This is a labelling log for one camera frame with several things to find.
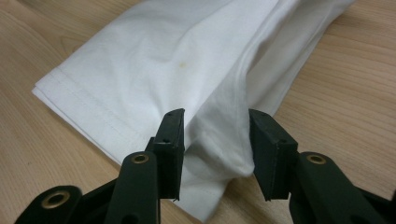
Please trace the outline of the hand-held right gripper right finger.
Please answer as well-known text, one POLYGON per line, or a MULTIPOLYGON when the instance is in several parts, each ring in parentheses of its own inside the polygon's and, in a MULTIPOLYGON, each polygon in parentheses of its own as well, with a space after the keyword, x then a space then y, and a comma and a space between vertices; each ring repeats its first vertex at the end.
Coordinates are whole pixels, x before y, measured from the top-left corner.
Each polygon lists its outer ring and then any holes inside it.
POLYGON ((294 224, 396 224, 390 200, 354 186, 336 163, 298 143, 272 116, 250 109, 254 175, 267 201, 289 200, 294 224))

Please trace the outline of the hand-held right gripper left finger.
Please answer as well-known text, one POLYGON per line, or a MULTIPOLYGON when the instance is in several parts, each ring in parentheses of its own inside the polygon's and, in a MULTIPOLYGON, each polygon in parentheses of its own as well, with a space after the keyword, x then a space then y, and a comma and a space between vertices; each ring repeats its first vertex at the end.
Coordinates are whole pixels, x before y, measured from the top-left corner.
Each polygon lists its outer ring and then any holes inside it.
POLYGON ((161 224, 161 200, 177 200, 184 158, 184 110, 166 113, 146 149, 124 158, 104 224, 161 224))

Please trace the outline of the white printed t-shirt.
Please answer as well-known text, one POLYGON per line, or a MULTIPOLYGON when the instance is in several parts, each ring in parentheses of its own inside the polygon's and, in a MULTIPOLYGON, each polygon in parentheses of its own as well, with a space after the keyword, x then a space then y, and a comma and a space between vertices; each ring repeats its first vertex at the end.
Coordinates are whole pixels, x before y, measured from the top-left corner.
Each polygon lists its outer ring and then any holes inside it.
POLYGON ((253 171, 250 109, 274 114, 354 0, 141 0, 40 79, 35 95, 109 158, 185 112, 181 209, 206 221, 253 171))

